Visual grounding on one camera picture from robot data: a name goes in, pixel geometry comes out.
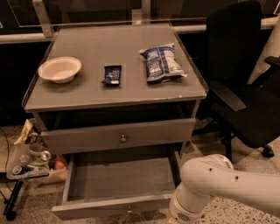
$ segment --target black stand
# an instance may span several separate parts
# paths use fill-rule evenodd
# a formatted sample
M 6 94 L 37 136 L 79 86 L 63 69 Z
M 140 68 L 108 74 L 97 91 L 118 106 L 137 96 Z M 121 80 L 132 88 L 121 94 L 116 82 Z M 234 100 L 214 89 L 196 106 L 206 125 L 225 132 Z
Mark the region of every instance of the black stand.
M 12 190 L 12 193 L 8 200 L 7 206 L 6 206 L 5 210 L 3 211 L 3 215 L 6 215 L 7 221 L 13 221 L 16 218 L 17 213 L 15 211 L 12 211 L 12 209 L 16 203 L 16 200 L 17 200 L 17 197 L 18 197 L 18 194 L 19 194 L 19 191 L 20 191 L 22 185 L 23 185 L 23 182 L 20 180 L 17 180 L 17 183 L 15 184 L 15 187 Z

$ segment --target blue chip bag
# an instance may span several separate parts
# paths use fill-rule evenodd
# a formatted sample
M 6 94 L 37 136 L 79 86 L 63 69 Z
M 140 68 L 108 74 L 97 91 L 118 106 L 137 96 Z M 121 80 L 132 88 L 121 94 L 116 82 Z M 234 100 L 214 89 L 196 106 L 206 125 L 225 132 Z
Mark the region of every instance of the blue chip bag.
M 140 54 L 146 59 L 147 82 L 186 77 L 181 66 L 174 59 L 174 44 L 140 50 Z

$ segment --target white bowl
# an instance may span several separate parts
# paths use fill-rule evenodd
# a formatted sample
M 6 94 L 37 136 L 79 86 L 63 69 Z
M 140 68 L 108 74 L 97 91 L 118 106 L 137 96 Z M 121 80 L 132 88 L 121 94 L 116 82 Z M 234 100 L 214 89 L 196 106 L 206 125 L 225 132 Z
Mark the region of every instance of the white bowl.
M 47 81 L 66 83 L 81 70 L 81 62 L 72 57 L 58 57 L 46 61 L 38 69 L 38 75 Z

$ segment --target terrazzo floor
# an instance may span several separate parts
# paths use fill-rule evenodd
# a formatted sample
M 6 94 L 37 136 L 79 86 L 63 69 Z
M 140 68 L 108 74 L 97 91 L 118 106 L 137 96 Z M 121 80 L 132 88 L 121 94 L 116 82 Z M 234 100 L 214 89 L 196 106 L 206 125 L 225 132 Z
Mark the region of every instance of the terrazzo floor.
M 14 150 L 13 143 L 18 139 L 22 127 L 11 126 L 2 127 L 6 133 L 10 145 L 10 158 Z M 244 172 L 262 172 L 270 174 L 280 173 L 280 139 L 276 139 L 270 145 L 273 146 L 276 155 L 273 158 L 264 158 L 261 149 L 251 150 L 244 146 L 237 138 L 233 139 L 233 165 L 236 170 Z M 224 148 L 220 144 L 217 133 L 193 136 L 192 141 L 182 150 L 182 162 L 190 158 L 196 158 L 214 153 L 224 153 Z M 7 159 L 7 144 L 4 133 L 0 133 L 0 172 L 4 172 L 4 165 Z M 17 211 L 15 220 L 7 221 L 4 215 L 0 216 L 0 223 L 17 224 L 121 224 L 121 223 L 146 223 L 165 224 L 170 223 L 170 212 L 166 209 L 140 213 L 143 220 L 135 217 L 127 220 L 126 213 L 112 217 L 99 217 L 85 220 L 62 221 L 52 213 L 52 207 L 60 204 L 64 183 L 42 185 L 38 188 L 31 188 L 24 185 L 17 198 L 14 210 Z M 7 188 L 5 180 L 0 181 L 0 190 L 6 198 L 10 197 L 11 191 Z M 5 209 L 4 199 L 0 195 L 0 210 Z M 257 211 L 250 206 L 232 201 L 230 199 L 215 198 L 202 211 L 197 224 L 233 224 L 233 223 L 254 223 L 280 224 L 280 219 L 270 214 Z

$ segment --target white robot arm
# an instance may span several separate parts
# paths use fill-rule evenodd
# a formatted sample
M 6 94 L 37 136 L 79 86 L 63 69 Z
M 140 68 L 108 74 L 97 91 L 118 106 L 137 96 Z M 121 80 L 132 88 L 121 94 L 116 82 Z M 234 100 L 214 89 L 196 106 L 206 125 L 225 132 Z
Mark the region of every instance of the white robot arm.
M 235 171 L 222 155 L 191 159 L 181 167 L 181 184 L 170 202 L 172 217 L 192 224 L 214 197 L 236 200 L 280 217 L 280 175 Z

